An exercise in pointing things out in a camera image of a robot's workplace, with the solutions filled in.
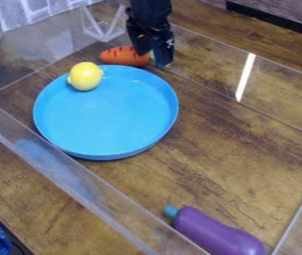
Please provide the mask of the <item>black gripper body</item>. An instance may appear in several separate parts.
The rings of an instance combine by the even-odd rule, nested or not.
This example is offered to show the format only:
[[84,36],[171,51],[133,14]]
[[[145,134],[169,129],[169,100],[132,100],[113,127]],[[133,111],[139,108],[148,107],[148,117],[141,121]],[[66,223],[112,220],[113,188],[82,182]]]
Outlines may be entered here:
[[167,21],[167,16],[171,14],[171,0],[131,0],[127,14],[127,29],[131,37],[171,36],[172,31]]

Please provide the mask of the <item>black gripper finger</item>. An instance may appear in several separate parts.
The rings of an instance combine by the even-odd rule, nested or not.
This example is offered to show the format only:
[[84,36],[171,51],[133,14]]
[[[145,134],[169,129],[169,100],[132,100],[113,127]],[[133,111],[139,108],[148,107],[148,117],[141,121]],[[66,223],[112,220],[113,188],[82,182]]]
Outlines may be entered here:
[[127,23],[127,31],[137,55],[141,56],[151,50],[151,39],[147,32],[132,23]]
[[151,38],[151,50],[153,63],[157,68],[163,68],[172,62],[173,58],[173,35],[172,31],[159,33]]

